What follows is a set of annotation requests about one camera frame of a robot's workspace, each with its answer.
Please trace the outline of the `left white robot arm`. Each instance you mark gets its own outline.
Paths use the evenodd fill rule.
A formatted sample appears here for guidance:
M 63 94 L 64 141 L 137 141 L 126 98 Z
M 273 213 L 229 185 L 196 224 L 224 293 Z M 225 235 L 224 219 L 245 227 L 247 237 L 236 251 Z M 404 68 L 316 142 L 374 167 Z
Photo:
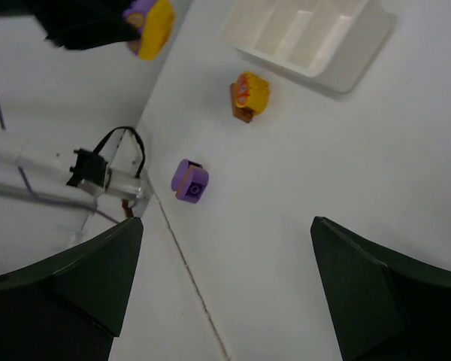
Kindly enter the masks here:
M 0 1 L 0 17 L 32 15 L 47 32 L 47 40 L 67 50 L 88 50 L 127 42 L 137 56 L 151 60 L 161 47 L 152 31 L 158 1 Z M 0 105 L 0 160 L 17 167 L 26 189 L 26 170 L 36 170 L 69 187 L 90 188 L 92 193 L 115 194 L 127 204 L 142 196 L 141 162 L 134 176 L 119 181 L 100 152 L 111 135 L 93 150 L 80 148 L 69 153 L 48 150 L 34 141 L 14 138 L 7 132 Z

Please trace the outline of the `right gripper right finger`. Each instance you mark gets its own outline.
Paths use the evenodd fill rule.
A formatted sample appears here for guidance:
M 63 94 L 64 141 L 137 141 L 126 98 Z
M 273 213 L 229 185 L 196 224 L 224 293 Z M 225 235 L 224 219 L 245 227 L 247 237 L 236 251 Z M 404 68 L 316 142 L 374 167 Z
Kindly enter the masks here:
M 451 360 L 451 271 L 325 217 L 310 234 L 344 360 Z

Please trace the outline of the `yellow orange lego stack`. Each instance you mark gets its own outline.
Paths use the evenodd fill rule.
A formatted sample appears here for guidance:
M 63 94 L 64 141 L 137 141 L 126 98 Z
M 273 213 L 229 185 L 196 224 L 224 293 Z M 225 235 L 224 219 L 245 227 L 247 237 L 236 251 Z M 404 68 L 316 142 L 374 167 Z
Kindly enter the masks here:
M 267 107 L 270 95 L 270 84 L 251 71 L 245 71 L 230 85 L 232 115 L 237 119 L 250 123 Z

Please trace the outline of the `yellow lego brick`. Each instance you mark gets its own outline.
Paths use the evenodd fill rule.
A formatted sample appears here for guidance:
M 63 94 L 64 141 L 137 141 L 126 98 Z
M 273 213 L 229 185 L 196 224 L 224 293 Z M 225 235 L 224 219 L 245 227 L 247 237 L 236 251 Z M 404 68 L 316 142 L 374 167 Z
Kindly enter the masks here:
M 128 49 L 142 60 L 154 60 L 167 43 L 175 22 L 175 11 L 168 0 L 133 1 L 123 12 L 124 20 L 134 26 L 138 40 L 128 41 Z

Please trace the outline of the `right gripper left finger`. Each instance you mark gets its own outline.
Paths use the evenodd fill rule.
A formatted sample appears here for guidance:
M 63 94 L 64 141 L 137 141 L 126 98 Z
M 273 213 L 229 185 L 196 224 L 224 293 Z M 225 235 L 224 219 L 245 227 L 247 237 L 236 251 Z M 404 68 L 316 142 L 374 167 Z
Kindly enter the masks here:
M 0 275 L 0 360 L 107 360 L 123 327 L 143 231 L 130 218 Z

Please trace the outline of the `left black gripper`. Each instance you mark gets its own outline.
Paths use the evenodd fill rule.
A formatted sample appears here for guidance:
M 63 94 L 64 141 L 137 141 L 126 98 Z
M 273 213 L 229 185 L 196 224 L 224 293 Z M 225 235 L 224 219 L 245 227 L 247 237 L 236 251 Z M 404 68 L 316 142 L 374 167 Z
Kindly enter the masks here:
M 123 18 L 129 5 L 116 0 L 0 0 L 0 17 L 33 16 L 54 46 L 88 50 L 140 38 Z

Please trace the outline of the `purple brown lego stack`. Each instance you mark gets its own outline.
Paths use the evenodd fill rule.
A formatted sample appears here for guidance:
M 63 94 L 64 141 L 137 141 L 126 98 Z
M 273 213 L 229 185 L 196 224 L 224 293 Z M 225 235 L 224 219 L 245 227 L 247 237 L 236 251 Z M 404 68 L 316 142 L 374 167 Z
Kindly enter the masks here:
M 209 182 L 209 173 L 202 164 L 183 159 L 171 180 L 171 190 L 177 199 L 197 203 Z

